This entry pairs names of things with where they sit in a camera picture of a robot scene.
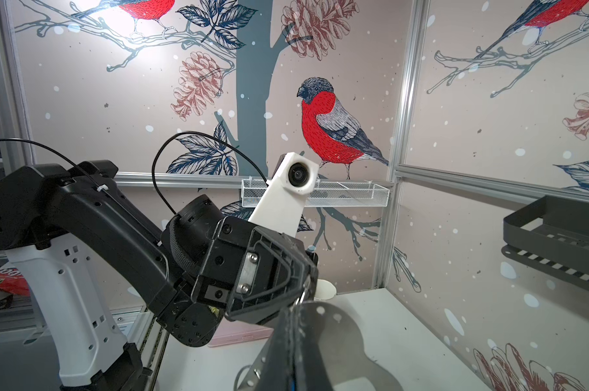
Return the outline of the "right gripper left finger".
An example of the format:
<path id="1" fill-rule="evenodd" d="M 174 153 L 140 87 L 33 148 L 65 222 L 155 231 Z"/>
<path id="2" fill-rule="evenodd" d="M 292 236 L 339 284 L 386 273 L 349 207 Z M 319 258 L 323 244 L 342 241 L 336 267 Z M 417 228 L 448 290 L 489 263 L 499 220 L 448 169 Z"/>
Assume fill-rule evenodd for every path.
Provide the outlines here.
<path id="1" fill-rule="evenodd" d="M 245 390 L 294 390 L 291 311 L 282 310 L 273 334 L 245 377 Z"/>

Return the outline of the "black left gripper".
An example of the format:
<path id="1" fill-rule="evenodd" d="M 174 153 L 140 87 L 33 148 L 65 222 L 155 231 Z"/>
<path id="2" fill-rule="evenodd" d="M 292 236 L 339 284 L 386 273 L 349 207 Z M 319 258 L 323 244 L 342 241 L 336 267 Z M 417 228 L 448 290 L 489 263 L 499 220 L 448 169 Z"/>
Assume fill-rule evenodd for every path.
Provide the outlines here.
<path id="1" fill-rule="evenodd" d="M 192 299 L 223 310 L 229 321 L 268 325 L 314 295 L 317 265 L 301 240 L 226 217 L 209 241 Z"/>

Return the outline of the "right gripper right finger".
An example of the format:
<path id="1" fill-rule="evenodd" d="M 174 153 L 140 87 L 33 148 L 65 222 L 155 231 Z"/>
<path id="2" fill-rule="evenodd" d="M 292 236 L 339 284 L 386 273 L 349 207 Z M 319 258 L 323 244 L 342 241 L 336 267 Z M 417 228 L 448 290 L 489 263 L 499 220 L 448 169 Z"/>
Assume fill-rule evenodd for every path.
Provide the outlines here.
<path id="1" fill-rule="evenodd" d="M 309 301 L 292 314 L 292 389 L 333 390 L 319 345 L 325 330 L 325 309 Z"/>

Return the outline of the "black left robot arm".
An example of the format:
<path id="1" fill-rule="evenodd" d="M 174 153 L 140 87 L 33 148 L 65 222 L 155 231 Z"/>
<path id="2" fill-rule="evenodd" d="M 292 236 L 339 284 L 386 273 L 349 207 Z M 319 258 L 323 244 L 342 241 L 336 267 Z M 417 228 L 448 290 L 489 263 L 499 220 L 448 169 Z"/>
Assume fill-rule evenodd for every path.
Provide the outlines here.
<path id="1" fill-rule="evenodd" d="M 231 215 L 206 195 L 164 229 L 115 182 L 110 161 L 24 166 L 0 180 L 0 250 L 27 281 L 58 352 L 64 390 L 141 390 L 151 371 L 103 300 L 100 258 L 189 347 L 220 323 L 262 326 L 314 294 L 317 255 L 302 242 Z"/>

